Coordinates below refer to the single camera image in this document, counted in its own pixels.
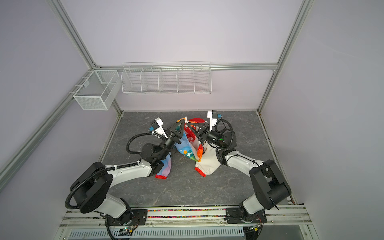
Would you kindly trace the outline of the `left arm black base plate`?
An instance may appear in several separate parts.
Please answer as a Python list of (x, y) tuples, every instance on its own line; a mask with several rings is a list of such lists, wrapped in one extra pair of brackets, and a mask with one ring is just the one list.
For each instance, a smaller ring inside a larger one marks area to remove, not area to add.
[(146, 223), (148, 215), (147, 209), (133, 209), (128, 210), (117, 219), (111, 216), (106, 216), (106, 219), (110, 226), (143, 226)]

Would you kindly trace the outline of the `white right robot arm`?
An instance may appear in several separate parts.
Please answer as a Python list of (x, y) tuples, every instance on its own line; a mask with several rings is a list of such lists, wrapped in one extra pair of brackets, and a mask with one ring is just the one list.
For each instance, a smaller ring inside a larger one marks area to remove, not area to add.
[(252, 182), (254, 194), (240, 203), (243, 215), (253, 215), (261, 210), (277, 207), (291, 196), (292, 190), (280, 168), (273, 160), (259, 161), (236, 150), (237, 139), (232, 125), (223, 119), (217, 121), (225, 127), (212, 128), (206, 123), (188, 123), (199, 141), (215, 146), (214, 153), (219, 163), (247, 175)]

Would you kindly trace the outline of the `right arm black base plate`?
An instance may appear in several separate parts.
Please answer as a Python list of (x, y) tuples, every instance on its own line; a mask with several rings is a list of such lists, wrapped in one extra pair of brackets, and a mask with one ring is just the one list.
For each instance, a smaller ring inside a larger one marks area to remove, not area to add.
[(228, 224), (265, 224), (267, 222), (265, 210), (249, 214), (244, 208), (226, 208), (224, 220)]

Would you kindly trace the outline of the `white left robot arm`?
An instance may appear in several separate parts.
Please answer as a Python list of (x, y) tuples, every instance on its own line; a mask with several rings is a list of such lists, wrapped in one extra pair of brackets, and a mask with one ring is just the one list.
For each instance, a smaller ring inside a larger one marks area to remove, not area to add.
[(136, 162), (110, 166), (93, 163), (70, 187), (65, 207), (80, 210), (83, 214), (96, 212), (121, 225), (130, 223), (134, 218), (131, 207), (124, 199), (110, 195), (110, 188), (130, 180), (156, 176), (163, 171), (166, 160), (171, 157), (171, 150), (175, 144), (181, 143), (185, 123), (185, 119), (179, 120), (166, 130), (165, 135), (156, 131), (147, 133), (162, 142), (159, 145), (145, 144), (138, 152), (140, 159)]

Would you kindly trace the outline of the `colourful rainbow kids jacket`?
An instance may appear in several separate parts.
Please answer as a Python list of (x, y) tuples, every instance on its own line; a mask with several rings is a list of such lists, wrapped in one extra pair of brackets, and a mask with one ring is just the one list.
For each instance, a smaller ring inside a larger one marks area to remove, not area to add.
[[(207, 121), (201, 118), (193, 118), (188, 120), (189, 123), (207, 123)], [(202, 143), (198, 140), (198, 137), (194, 132), (186, 125), (184, 127), (184, 135), (181, 139), (181, 145), (175, 144), (172, 150), (177, 150), (184, 157), (196, 162), (195, 171), (201, 176), (206, 177), (213, 174), (221, 165), (215, 154), (213, 147), (209, 146), (207, 142)], [(169, 153), (167, 157), (162, 160), (164, 166), (155, 175), (157, 179), (167, 179), (167, 176), (171, 172), (172, 162), (171, 157), (173, 153)]]

